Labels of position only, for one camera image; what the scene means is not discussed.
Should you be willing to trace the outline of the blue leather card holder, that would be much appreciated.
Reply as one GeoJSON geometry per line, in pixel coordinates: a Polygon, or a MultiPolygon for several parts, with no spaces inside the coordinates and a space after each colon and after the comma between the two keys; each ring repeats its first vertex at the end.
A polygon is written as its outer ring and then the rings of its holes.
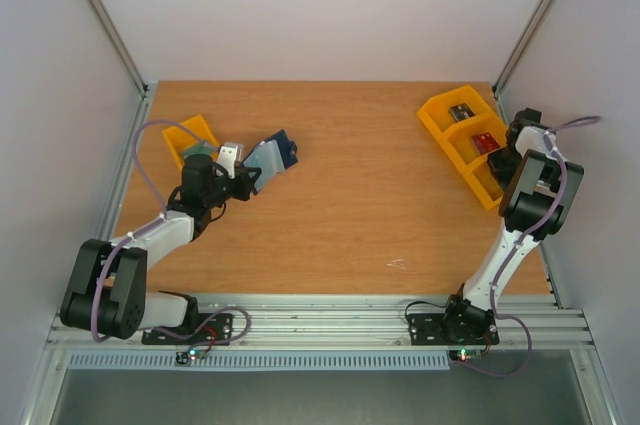
{"type": "Polygon", "coordinates": [[[284,129],[262,140],[255,145],[243,160],[245,167],[260,167],[262,174],[255,181],[255,192],[258,194],[264,186],[277,174],[287,171],[298,163],[298,147],[284,129]]]}

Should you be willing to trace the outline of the black credit card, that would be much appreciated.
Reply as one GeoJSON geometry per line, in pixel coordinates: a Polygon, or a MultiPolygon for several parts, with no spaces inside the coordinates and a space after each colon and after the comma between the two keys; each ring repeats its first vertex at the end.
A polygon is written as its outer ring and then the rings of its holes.
{"type": "Polygon", "coordinates": [[[461,122],[475,116],[473,110],[466,103],[450,107],[449,114],[455,122],[461,122]]]}

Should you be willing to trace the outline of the teal credit card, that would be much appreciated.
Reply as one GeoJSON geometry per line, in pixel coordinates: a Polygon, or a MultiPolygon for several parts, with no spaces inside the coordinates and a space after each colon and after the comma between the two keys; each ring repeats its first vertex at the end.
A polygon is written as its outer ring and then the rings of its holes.
{"type": "Polygon", "coordinates": [[[181,151],[181,156],[186,159],[193,155],[211,155],[216,153],[219,147],[209,142],[203,141],[196,143],[181,151]]]}

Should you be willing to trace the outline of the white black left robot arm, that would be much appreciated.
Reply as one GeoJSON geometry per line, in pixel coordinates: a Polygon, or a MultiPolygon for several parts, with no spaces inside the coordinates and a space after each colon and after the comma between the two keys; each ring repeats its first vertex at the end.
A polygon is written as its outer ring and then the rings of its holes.
{"type": "Polygon", "coordinates": [[[196,299],[149,292],[148,270],[197,239],[215,221],[214,209],[225,209],[230,199],[248,200],[261,175],[258,167],[225,168],[209,155],[187,157],[180,185],[154,220],[121,237],[80,246],[59,310],[61,323],[90,332],[97,343],[128,339],[139,330],[179,343],[195,340],[202,329],[196,299]]]}

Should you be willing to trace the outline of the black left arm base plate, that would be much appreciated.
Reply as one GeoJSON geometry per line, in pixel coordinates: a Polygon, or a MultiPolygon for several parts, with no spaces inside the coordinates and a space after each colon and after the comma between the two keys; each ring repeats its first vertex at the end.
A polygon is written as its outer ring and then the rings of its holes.
{"type": "Polygon", "coordinates": [[[192,345],[200,342],[209,342],[213,336],[216,340],[226,340],[233,332],[233,315],[231,313],[221,313],[210,319],[202,329],[195,333],[195,329],[206,318],[204,313],[200,313],[198,318],[189,323],[169,328],[169,334],[152,329],[144,331],[141,339],[143,345],[192,345]]]}

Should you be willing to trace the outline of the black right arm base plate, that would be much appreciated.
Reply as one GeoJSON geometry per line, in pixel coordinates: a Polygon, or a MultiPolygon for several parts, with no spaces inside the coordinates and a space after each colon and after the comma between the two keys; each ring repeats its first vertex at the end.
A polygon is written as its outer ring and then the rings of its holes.
{"type": "Polygon", "coordinates": [[[414,313],[408,315],[411,344],[447,346],[498,345],[500,338],[496,330],[481,330],[467,325],[459,317],[446,318],[443,313],[414,313]]]}

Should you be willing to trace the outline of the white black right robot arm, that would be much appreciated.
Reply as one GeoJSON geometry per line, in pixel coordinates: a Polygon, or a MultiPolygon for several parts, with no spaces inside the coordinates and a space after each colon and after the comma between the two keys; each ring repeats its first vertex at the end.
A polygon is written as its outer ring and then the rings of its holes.
{"type": "Polygon", "coordinates": [[[524,258],[564,225],[584,177],[584,168],[560,152],[557,132],[597,121],[591,116],[548,127],[538,110],[515,115],[506,146],[489,154],[491,174],[504,190],[500,232],[480,268],[447,300],[441,330],[448,342],[496,341],[491,328],[505,318],[497,312],[502,292],[524,258]]]}

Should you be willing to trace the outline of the red credit card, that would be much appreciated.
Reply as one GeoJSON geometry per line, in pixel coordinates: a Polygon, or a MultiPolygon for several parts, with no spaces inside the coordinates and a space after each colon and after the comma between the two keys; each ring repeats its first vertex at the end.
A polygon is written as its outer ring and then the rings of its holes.
{"type": "Polygon", "coordinates": [[[489,132],[473,135],[471,142],[479,155],[486,155],[501,148],[500,143],[489,132]]]}

